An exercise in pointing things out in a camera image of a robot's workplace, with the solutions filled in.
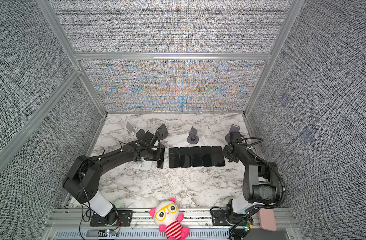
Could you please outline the white folding stand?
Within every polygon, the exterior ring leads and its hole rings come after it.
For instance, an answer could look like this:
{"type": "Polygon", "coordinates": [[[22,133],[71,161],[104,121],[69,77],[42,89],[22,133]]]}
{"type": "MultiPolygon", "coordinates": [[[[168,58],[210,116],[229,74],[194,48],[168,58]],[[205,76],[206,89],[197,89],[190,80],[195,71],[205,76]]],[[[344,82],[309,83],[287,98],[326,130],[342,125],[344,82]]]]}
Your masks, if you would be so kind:
{"type": "Polygon", "coordinates": [[[136,134],[136,127],[134,127],[131,123],[126,122],[126,130],[129,136],[134,136],[136,134]]]}
{"type": "Polygon", "coordinates": [[[133,169],[140,171],[150,171],[152,168],[153,162],[134,162],[133,169]]]}

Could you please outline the black phone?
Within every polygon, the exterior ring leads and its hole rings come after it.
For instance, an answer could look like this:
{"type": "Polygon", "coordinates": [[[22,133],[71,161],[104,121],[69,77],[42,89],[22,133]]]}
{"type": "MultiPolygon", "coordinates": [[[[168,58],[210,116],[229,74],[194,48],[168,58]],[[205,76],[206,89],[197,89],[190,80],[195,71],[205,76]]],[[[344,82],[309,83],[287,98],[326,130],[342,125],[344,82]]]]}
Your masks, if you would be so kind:
{"type": "Polygon", "coordinates": [[[213,167],[211,146],[200,147],[200,152],[202,158],[202,165],[204,167],[213,167]]]}
{"type": "Polygon", "coordinates": [[[157,150],[157,168],[163,169],[164,168],[164,157],[165,157],[165,147],[160,147],[157,150]]]}
{"type": "Polygon", "coordinates": [[[225,160],[222,155],[222,147],[221,146],[212,146],[212,164],[215,167],[225,167],[225,160]]]}
{"type": "Polygon", "coordinates": [[[190,161],[192,167],[203,166],[200,147],[190,147],[190,161]]]}
{"type": "Polygon", "coordinates": [[[180,167],[180,151],[178,147],[169,148],[169,168],[180,167]]]}
{"type": "Polygon", "coordinates": [[[179,151],[180,151],[180,167],[191,168],[190,147],[181,147],[179,151]]]}

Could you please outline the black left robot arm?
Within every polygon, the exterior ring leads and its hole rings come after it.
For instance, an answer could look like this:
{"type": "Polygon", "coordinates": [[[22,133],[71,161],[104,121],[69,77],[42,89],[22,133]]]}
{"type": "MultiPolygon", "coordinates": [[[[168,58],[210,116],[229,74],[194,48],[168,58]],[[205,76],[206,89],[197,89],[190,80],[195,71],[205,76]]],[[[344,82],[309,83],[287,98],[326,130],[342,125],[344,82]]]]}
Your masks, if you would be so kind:
{"type": "Polygon", "coordinates": [[[125,143],[118,150],[94,157],[77,157],[63,180],[63,188],[80,204],[87,204],[101,218],[102,224],[115,225],[117,208],[99,191],[101,176],[128,162],[162,163],[165,146],[161,140],[168,134],[164,124],[154,134],[140,129],[136,141],[125,143]]]}

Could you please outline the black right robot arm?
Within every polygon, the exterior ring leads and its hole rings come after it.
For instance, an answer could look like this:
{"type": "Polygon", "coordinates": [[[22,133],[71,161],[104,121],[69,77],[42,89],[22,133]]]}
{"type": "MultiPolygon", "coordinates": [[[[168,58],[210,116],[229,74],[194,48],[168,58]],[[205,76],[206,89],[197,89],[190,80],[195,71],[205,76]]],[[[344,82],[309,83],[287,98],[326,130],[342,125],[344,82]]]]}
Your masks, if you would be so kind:
{"type": "Polygon", "coordinates": [[[277,164],[260,157],[252,147],[263,142],[258,137],[244,137],[240,132],[229,132],[228,145],[221,155],[229,162],[241,162],[244,166],[241,196],[226,206],[226,220],[235,225],[243,218],[252,217],[261,209],[280,207],[286,197],[284,181],[277,164]]]}

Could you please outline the round purple stand far right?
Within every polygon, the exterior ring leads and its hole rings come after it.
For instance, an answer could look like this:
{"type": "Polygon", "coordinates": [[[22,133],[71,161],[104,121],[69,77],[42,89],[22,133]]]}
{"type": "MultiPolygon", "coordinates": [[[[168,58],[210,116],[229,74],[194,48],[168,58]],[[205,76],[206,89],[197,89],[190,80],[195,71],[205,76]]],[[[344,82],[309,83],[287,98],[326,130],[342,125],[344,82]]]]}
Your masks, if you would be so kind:
{"type": "Polygon", "coordinates": [[[235,124],[232,124],[231,127],[230,127],[230,129],[229,129],[228,134],[225,136],[225,141],[227,143],[229,143],[230,142],[230,133],[232,133],[232,132],[239,132],[239,131],[240,131],[240,126],[235,125],[235,124]]]}

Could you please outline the round dark stand centre-left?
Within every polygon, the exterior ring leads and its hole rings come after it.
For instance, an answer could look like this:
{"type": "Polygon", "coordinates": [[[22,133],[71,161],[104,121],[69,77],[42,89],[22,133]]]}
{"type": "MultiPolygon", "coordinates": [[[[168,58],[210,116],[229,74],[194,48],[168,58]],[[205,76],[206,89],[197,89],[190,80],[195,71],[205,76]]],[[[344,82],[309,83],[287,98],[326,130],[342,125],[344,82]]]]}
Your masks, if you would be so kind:
{"type": "Polygon", "coordinates": [[[157,136],[157,138],[159,140],[164,140],[168,137],[169,135],[169,132],[168,132],[168,129],[167,129],[167,126],[166,124],[162,124],[158,127],[158,129],[156,130],[156,133],[155,135],[157,136]]]}

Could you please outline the round dark stand centre-right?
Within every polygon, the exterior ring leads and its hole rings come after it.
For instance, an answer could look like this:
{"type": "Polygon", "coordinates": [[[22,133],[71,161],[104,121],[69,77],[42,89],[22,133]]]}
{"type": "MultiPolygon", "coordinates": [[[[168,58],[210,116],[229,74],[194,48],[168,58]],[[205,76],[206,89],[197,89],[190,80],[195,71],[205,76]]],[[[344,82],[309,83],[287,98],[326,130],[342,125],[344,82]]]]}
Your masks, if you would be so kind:
{"type": "Polygon", "coordinates": [[[199,142],[197,129],[194,126],[191,127],[190,133],[187,137],[187,142],[192,145],[196,145],[199,142]]]}

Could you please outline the pink white plush toy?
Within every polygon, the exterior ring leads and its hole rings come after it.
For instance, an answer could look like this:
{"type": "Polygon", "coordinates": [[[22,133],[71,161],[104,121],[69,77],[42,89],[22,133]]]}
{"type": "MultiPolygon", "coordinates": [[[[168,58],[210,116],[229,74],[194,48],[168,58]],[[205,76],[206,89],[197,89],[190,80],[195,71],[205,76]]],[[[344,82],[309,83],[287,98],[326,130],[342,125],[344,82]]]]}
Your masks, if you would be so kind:
{"type": "Polygon", "coordinates": [[[180,213],[177,201],[174,198],[160,202],[156,208],[149,211],[159,228],[159,232],[165,233],[168,240],[185,240],[190,229],[182,226],[184,214],[180,213]]]}

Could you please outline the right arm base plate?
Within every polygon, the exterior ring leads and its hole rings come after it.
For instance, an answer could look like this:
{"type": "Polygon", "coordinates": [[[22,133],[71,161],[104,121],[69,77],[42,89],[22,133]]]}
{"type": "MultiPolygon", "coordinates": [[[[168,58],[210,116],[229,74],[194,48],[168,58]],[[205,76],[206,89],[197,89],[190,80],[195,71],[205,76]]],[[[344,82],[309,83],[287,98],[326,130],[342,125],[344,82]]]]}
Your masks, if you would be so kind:
{"type": "Polygon", "coordinates": [[[226,219],[226,210],[213,209],[210,214],[213,226],[231,226],[226,219]]]}

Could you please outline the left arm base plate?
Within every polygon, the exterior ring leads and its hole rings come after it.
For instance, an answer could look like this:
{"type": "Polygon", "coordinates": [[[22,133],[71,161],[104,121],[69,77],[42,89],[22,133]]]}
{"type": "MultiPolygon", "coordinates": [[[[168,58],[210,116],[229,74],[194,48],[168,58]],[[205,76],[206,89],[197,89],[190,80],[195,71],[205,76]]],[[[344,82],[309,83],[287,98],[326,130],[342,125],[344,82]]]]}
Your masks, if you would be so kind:
{"type": "Polygon", "coordinates": [[[92,215],[91,227],[129,227],[131,225],[133,211],[110,211],[105,217],[97,213],[92,215]]]}

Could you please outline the pink phone on rail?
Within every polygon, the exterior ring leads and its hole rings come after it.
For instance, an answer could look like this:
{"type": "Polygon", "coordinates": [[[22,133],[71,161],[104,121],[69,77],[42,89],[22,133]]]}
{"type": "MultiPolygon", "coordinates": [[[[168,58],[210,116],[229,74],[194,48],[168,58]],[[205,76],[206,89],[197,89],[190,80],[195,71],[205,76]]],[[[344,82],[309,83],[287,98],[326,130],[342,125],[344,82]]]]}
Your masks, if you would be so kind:
{"type": "Polygon", "coordinates": [[[277,230],[273,209],[260,209],[258,212],[259,226],[262,230],[275,232],[277,230]]]}

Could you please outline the aluminium front rail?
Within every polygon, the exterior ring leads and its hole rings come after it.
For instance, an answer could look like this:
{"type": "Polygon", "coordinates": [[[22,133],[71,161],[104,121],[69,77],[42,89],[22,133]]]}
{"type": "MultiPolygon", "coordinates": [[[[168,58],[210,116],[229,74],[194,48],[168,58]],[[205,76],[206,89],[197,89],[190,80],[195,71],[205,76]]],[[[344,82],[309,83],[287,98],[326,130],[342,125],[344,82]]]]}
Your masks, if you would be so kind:
{"type": "Polygon", "coordinates": [[[288,209],[241,216],[235,223],[219,207],[184,209],[171,201],[153,209],[120,209],[111,226],[79,209],[55,210],[43,240],[301,240],[288,209]]]}

